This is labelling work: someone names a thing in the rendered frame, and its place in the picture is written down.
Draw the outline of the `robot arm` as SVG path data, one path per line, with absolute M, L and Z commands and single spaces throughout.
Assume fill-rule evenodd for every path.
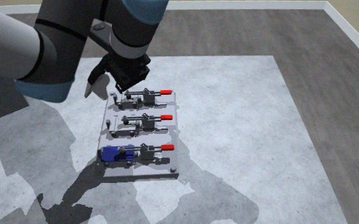
M 139 58 L 168 2 L 42 0 L 34 27 L 0 12 L 0 76 L 15 79 L 20 94 L 62 103 L 75 81 L 88 36 L 112 56 L 109 42 L 120 56 Z M 103 22 L 92 26 L 94 19 Z

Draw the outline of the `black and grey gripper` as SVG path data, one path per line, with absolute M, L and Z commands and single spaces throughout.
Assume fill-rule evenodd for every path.
M 84 94 L 85 98 L 87 98 L 91 92 L 94 92 L 102 100 L 108 98 L 106 87 L 110 82 L 110 78 L 105 72 L 109 72 L 115 81 L 117 81 L 115 87 L 118 92 L 122 94 L 123 91 L 145 80 L 150 71 L 147 64 L 150 63 L 151 59 L 146 53 L 136 59 L 125 58 L 113 50 L 110 42 L 109 47 L 115 57 L 110 53 L 106 54 L 100 63 L 91 71 Z

